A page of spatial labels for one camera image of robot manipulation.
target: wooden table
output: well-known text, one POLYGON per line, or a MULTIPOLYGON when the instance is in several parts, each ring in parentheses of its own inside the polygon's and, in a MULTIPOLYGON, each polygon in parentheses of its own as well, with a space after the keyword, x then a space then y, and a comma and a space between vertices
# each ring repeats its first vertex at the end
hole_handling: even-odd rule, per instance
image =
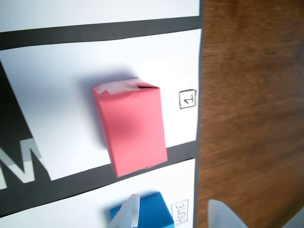
POLYGON ((249 228, 304 206, 304 0, 206 0, 198 227, 217 199, 249 228))

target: small square box drawing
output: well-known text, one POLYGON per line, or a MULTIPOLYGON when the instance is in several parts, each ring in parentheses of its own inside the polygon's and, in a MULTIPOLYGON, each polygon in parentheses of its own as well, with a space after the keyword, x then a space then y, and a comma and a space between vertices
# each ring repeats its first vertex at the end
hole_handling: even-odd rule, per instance
POLYGON ((180 109, 196 106, 196 90, 188 89, 179 92, 180 109))
POLYGON ((92 91, 117 177, 168 160, 158 87, 129 79, 92 91))

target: paper sheet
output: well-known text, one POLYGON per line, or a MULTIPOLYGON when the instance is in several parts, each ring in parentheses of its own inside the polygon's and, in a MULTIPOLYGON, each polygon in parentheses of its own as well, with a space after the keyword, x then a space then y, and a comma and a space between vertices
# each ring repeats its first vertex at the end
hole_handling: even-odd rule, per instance
POLYGON ((133 193, 160 191, 178 228, 193 227, 195 159, 177 163, 71 198, 0 218, 5 228, 105 228, 109 209, 133 193))
POLYGON ((199 15, 199 0, 0 1, 0 32, 199 15))
POLYGON ((51 180, 110 163, 91 88, 111 80, 137 76, 161 88, 167 147, 196 140, 200 34, 196 29, 0 51, 51 180), (190 106, 181 109, 180 102, 190 106))

